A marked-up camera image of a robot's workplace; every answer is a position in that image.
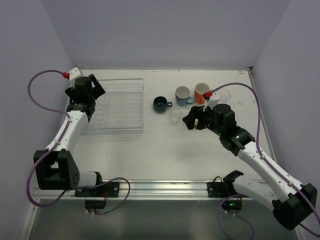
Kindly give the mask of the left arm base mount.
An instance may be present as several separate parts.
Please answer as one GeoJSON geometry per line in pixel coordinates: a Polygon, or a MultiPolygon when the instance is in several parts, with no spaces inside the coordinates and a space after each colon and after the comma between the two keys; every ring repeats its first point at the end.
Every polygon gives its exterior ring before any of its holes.
{"type": "Polygon", "coordinates": [[[117,198],[119,196],[119,187],[120,183],[116,181],[93,189],[77,189],[74,196],[85,198],[85,209],[90,213],[96,214],[98,210],[105,208],[108,198],[117,198]]]}

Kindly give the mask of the orange mug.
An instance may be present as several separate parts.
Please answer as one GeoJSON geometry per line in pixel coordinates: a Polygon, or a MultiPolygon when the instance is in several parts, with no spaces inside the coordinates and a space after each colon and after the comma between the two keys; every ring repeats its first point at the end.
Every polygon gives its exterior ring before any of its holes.
{"type": "Polygon", "coordinates": [[[194,87],[194,99],[197,104],[204,104],[205,99],[203,95],[210,90],[210,87],[206,83],[198,83],[194,87]]]}

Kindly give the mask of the dark blue squat mug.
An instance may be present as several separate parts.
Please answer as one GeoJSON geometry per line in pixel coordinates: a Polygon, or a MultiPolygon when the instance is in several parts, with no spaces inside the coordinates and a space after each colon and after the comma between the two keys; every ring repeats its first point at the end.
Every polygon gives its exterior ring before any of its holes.
{"type": "Polygon", "coordinates": [[[168,108],[173,106],[171,101],[168,101],[164,96],[157,96],[153,100],[153,110],[158,114],[163,114],[168,108]]]}

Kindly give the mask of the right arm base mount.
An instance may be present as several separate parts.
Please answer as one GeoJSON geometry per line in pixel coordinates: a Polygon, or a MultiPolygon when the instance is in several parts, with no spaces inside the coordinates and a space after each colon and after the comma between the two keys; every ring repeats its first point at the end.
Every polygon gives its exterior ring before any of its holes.
{"type": "MultiPolygon", "coordinates": [[[[216,176],[212,181],[206,183],[206,190],[209,198],[219,198],[220,202],[225,200],[227,197],[238,195],[233,183],[236,179],[243,176],[244,173],[238,170],[234,170],[227,174],[225,177],[216,176]]],[[[226,200],[222,204],[223,210],[238,214],[242,210],[243,201],[242,196],[238,196],[236,199],[226,200]]]]}

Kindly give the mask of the clear glass with sticker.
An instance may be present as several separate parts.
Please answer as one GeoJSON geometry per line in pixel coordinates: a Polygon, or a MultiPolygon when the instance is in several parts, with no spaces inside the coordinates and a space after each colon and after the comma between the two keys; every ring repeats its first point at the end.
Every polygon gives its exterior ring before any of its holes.
{"type": "Polygon", "coordinates": [[[217,94],[219,95],[220,97],[220,101],[223,102],[223,103],[226,103],[230,100],[231,98],[231,93],[224,89],[224,88],[221,88],[217,91],[217,94]]]}

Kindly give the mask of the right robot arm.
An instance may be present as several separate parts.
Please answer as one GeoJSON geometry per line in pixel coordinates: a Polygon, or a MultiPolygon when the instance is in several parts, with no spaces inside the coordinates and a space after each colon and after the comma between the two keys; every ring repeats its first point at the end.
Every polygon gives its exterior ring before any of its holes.
{"type": "Polygon", "coordinates": [[[261,150],[257,138],[238,126],[235,112],[229,105],[193,106],[182,121],[189,130],[208,129],[217,134],[226,150],[258,173],[271,188],[270,193],[259,187],[248,189],[248,184],[235,191],[271,209],[285,229],[295,229],[314,212],[317,189],[311,183],[303,184],[292,177],[261,150]]]}

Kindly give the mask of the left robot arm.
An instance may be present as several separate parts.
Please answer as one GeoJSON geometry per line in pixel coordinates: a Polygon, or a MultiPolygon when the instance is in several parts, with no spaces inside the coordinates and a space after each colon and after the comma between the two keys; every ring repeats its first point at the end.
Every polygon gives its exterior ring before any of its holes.
{"type": "Polygon", "coordinates": [[[97,78],[80,76],[65,90],[69,105],[55,138],[33,156],[38,186],[41,190],[76,190],[92,188],[101,182],[99,172],[80,172],[72,153],[81,132],[88,126],[97,99],[106,92],[97,78]]]}

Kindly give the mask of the light blue floral mug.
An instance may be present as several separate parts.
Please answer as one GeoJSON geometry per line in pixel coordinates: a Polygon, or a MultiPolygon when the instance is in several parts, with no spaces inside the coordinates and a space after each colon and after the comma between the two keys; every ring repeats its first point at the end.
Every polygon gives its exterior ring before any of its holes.
{"type": "Polygon", "coordinates": [[[191,97],[190,89],[186,86],[179,86],[175,90],[175,102],[178,106],[183,107],[186,105],[192,105],[196,100],[191,97]]]}

